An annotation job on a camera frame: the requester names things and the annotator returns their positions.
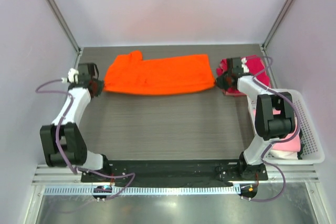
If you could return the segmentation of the orange t shirt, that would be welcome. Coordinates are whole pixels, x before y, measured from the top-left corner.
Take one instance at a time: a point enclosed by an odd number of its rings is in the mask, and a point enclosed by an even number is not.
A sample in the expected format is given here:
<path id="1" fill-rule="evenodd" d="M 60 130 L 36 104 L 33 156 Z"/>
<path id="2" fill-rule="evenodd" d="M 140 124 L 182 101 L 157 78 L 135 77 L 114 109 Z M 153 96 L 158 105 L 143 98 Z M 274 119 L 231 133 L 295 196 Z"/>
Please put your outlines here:
<path id="1" fill-rule="evenodd" d="M 118 55 L 104 77 L 104 91 L 134 95 L 176 95 L 213 88 L 208 55 L 144 60 L 142 52 Z"/>

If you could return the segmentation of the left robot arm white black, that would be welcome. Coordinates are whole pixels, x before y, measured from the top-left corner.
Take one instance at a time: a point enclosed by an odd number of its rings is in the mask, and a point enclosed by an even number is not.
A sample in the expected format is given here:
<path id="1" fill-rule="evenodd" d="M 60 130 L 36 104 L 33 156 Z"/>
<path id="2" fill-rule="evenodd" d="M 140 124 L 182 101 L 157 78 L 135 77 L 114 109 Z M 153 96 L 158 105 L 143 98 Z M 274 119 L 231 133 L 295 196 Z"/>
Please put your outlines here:
<path id="1" fill-rule="evenodd" d="M 57 81 L 68 85 L 66 91 L 60 92 L 67 98 L 57 117 L 39 131 L 46 164 L 68 167 L 74 174 L 79 171 L 92 173 L 105 182 L 112 174 L 108 159 L 89 151 L 79 130 L 86 107 L 104 87 L 104 81 L 99 80 L 98 67 L 93 62 L 80 63 Z"/>

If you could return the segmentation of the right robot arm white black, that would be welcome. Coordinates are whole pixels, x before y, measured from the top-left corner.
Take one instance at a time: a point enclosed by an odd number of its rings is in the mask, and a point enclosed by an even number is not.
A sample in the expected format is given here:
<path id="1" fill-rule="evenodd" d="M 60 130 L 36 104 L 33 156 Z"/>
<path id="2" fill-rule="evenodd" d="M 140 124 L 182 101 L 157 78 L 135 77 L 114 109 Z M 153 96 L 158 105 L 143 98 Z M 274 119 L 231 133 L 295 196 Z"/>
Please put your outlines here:
<path id="1" fill-rule="evenodd" d="M 255 101 L 255 136 L 239 156 L 236 172 L 243 180 L 256 179 L 265 169 L 265 157 L 278 143 L 292 141 L 300 133 L 301 119 L 289 92 L 280 92 L 264 84 L 258 77 L 266 74 L 268 66 L 256 73 L 248 63 L 256 56 L 227 58 L 216 86 L 227 91 L 235 89 Z"/>

